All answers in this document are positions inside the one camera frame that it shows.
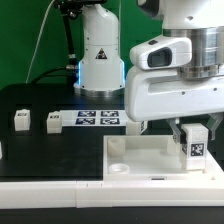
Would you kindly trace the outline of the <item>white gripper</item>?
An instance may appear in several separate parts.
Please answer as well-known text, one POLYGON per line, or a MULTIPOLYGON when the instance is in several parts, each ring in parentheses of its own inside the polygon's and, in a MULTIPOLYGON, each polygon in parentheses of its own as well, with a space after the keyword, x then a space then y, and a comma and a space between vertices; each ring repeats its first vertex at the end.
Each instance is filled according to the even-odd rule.
POLYGON ((210 114, 206 127, 214 140, 223 120, 224 75, 184 80, 176 69, 142 71, 133 66, 126 79, 125 111, 133 121, 167 119, 175 143, 181 142, 180 117, 210 114))

